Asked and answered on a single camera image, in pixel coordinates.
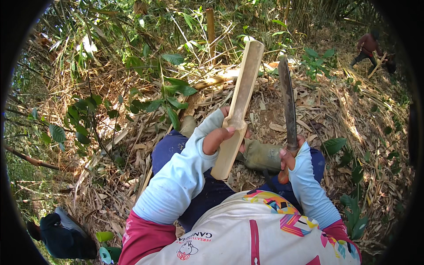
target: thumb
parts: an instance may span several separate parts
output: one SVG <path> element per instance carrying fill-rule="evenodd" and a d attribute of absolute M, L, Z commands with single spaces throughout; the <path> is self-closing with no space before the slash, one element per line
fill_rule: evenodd
<path fill-rule="evenodd" d="M 234 127 L 227 127 L 217 128 L 210 132 L 203 140 L 203 153 L 208 156 L 215 154 L 219 145 L 223 141 L 230 139 L 235 131 Z"/>
<path fill-rule="evenodd" d="M 281 161 L 284 161 L 286 163 L 286 167 L 289 167 L 290 170 L 293 170 L 294 166 L 296 165 L 296 160 L 294 159 L 292 154 L 290 154 L 290 152 L 285 149 L 280 149 L 279 154 Z"/>

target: rubber boot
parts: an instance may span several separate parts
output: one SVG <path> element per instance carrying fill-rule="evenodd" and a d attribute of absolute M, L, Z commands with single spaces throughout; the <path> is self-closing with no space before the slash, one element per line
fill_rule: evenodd
<path fill-rule="evenodd" d="M 349 68 L 350 68 L 350 69 L 353 69 L 353 66 L 355 65 L 355 63 L 356 63 L 356 60 L 355 60 L 355 59 L 353 59 L 353 60 L 350 62 Z"/>
<path fill-rule="evenodd" d="M 258 140 L 244 139 L 246 151 L 238 152 L 236 160 L 242 161 L 247 168 L 278 173 L 281 170 L 280 145 L 261 144 Z"/>
<path fill-rule="evenodd" d="M 197 123 L 194 117 L 191 115 L 185 116 L 181 123 L 180 133 L 185 137 L 190 138 L 196 127 Z"/>
<path fill-rule="evenodd" d="M 372 71 L 374 71 L 374 66 L 371 66 L 370 69 L 368 69 L 368 75 L 370 75 L 372 73 Z"/>

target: machete blade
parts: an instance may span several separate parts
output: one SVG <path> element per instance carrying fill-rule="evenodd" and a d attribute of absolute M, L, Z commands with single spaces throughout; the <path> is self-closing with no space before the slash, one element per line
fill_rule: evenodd
<path fill-rule="evenodd" d="M 294 106 L 290 71 L 285 55 L 280 57 L 280 63 L 278 64 L 278 75 L 280 78 L 280 90 L 283 96 L 283 106 L 286 116 L 287 149 L 289 151 L 294 151 L 298 148 L 296 138 L 296 110 Z"/>

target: light blue arm sleeve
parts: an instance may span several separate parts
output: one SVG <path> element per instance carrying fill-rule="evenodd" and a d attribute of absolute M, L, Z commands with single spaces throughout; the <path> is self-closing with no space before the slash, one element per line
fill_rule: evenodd
<path fill-rule="evenodd" d="M 185 212 L 191 199 L 203 189 L 203 173 L 214 167 L 218 158 L 219 150 L 211 156 L 203 153 L 203 140 L 207 134 L 221 128 L 223 121 L 224 115 L 218 109 L 194 130 L 181 154 L 174 154 L 150 180 L 133 207 L 138 216 L 166 225 Z"/>
<path fill-rule="evenodd" d="M 302 205 L 304 215 L 317 220 L 320 229 L 341 219 L 337 208 L 314 179 L 312 157 L 307 142 L 302 145 L 296 156 L 293 171 L 289 169 L 289 180 L 294 196 Z"/>

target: green cup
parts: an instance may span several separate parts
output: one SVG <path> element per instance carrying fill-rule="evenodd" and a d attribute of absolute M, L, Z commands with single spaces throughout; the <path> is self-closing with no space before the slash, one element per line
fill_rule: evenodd
<path fill-rule="evenodd" d="M 114 247 L 100 247 L 101 260 L 106 264 L 115 264 L 119 261 L 122 249 Z"/>
<path fill-rule="evenodd" d="M 96 232 L 96 237 L 99 242 L 104 242 L 104 241 L 111 240 L 113 238 L 113 233 L 110 231 Z"/>

